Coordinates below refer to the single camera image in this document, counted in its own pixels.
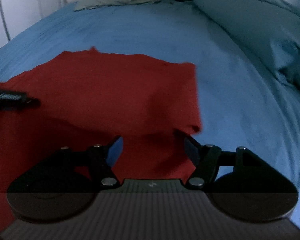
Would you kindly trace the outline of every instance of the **silver bolt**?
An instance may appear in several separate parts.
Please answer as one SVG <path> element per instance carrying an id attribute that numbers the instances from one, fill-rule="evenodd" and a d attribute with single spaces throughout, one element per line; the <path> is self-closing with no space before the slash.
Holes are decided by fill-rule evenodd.
<path id="1" fill-rule="evenodd" d="M 117 183 L 117 180 L 115 178 L 104 178 L 101 180 L 101 183 L 103 186 L 111 187 Z"/>
<path id="2" fill-rule="evenodd" d="M 194 177 L 189 179 L 189 184 L 193 187 L 202 188 L 204 185 L 204 179 Z"/>

